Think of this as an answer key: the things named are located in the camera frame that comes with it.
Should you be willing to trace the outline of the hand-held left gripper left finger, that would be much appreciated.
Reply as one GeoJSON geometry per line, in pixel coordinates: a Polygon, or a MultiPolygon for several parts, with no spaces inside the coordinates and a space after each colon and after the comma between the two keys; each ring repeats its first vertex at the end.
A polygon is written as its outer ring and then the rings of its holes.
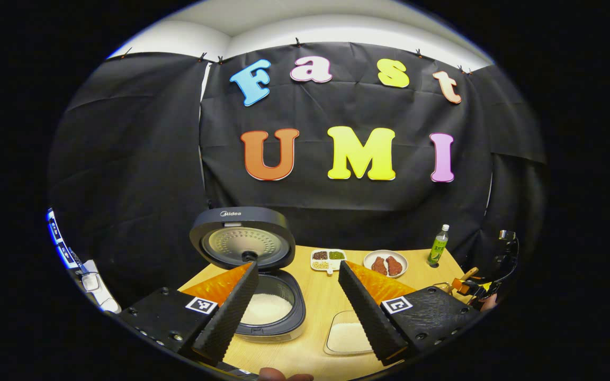
{"type": "Polygon", "coordinates": [[[120,313],[120,319],[174,353],[216,366],[222,361],[258,283],[246,263],[183,292],[162,287],[120,313]]]}

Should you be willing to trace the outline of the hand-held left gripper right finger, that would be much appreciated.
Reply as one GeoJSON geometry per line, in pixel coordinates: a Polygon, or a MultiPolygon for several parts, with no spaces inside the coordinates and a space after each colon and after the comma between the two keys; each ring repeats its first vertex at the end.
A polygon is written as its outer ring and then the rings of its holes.
{"type": "Polygon", "coordinates": [[[385,366],[434,352],[481,319],[433,285],[416,290],[349,261],[341,263],[338,282],[385,366]]]}

